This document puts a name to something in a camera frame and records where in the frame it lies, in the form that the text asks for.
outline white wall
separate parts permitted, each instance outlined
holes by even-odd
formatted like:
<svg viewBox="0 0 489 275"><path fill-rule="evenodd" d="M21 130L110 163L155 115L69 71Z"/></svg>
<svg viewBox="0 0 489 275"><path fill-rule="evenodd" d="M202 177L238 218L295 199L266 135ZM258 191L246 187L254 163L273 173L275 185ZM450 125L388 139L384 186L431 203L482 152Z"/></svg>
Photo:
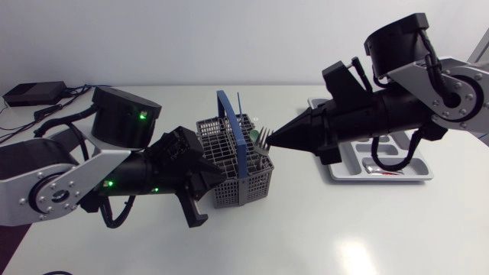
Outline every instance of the white wall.
<svg viewBox="0 0 489 275"><path fill-rule="evenodd" d="M322 84L365 38L427 13L439 56L466 60L485 0L1 0L0 94L18 83Z"/></svg>

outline black power adapter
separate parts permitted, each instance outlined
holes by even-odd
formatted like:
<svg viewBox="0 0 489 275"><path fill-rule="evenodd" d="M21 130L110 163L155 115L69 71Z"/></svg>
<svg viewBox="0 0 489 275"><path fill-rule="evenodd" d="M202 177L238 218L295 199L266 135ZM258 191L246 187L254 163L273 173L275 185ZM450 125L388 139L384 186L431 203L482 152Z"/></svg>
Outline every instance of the black power adapter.
<svg viewBox="0 0 489 275"><path fill-rule="evenodd" d="M23 83L3 95L12 107L54 105L63 97L66 85L63 81Z"/></svg>

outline blue basket handle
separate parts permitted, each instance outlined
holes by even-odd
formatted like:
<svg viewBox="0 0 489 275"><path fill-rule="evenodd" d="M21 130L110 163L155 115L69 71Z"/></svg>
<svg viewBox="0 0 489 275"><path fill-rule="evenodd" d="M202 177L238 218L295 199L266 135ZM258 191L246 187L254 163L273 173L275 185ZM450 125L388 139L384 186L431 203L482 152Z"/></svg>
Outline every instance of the blue basket handle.
<svg viewBox="0 0 489 275"><path fill-rule="evenodd" d="M242 179L248 176L247 164L246 164L246 141L243 132L239 127L238 119L236 118L235 111L229 103L228 97L224 91L217 91L217 107L220 118L225 117L225 113L228 114L228 121L231 125L232 133L236 140L236 150L238 151L238 178Z"/></svg>

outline metal bracket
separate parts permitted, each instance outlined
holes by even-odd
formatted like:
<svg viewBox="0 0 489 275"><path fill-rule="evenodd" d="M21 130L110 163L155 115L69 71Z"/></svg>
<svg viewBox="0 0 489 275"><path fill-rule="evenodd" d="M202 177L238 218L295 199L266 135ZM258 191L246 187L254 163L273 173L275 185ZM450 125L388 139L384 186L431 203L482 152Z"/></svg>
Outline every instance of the metal bracket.
<svg viewBox="0 0 489 275"><path fill-rule="evenodd" d="M85 139L95 146L92 158L78 166L62 163L0 181L0 225L25 225L71 213L84 195L131 154L131 149L110 145L93 137L89 126L79 129ZM75 146L71 140L67 140L72 137L67 131L70 130L61 131L50 138L70 150ZM35 194L31 194L36 183L57 173L60 173L58 177L43 183ZM31 203L35 203L39 211L30 206L30 195L32 200L35 199Z"/></svg>
<svg viewBox="0 0 489 275"><path fill-rule="evenodd" d="M449 108L443 104L442 98L433 89L426 68L421 62L402 66L389 72L388 75L435 112L432 120L436 124L444 128L488 132L489 125L486 121L489 118L489 102L485 102L484 107L480 110L476 108L480 108L479 101L489 99L487 88L489 87L489 74L452 58L446 58L441 62L446 83L451 87L452 92L461 98L461 103L456 108ZM475 92L470 83L457 79L456 76L473 79L481 88L482 94Z"/></svg>

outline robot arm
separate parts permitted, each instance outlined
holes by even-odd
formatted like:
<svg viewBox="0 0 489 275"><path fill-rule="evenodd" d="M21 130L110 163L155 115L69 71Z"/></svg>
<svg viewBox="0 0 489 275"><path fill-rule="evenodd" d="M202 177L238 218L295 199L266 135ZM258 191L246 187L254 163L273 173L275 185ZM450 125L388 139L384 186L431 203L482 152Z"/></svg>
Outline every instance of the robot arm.
<svg viewBox="0 0 489 275"><path fill-rule="evenodd" d="M341 162L338 144L374 138L372 157L385 170L399 170L404 162L377 162L378 137L396 131L419 130L410 153L421 138L441 139L447 129L488 133L489 72L487 64L451 58L438 60L426 36L424 14L414 14L373 33L365 42L374 64L374 80L383 89L372 92L358 59L352 60L364 87L342 62L323 70L333 100L304 113L275 131L270 145L306 150L323 164ZM387 78L382 84L379 79Z"/></svg>
<svg viewBox="0 0 489 275"><path fill-rule="evenodd" d="M91 128L69 128L49 138L0 147L0 225L51 220L81 205L87 212L100 209L107 226L116 228L135 196L174 193L189 227L200 226L207 215L199 213L196 203L225 176L203 157L196 134L178 127L147 147L160 112L158 104L101 87L93 101L80 114L46 122L36 136L96 113ZM94 154L78 163L70 152L84 140L93 145ZM116 220L112 220L109 196L131 197Z"/></svg>

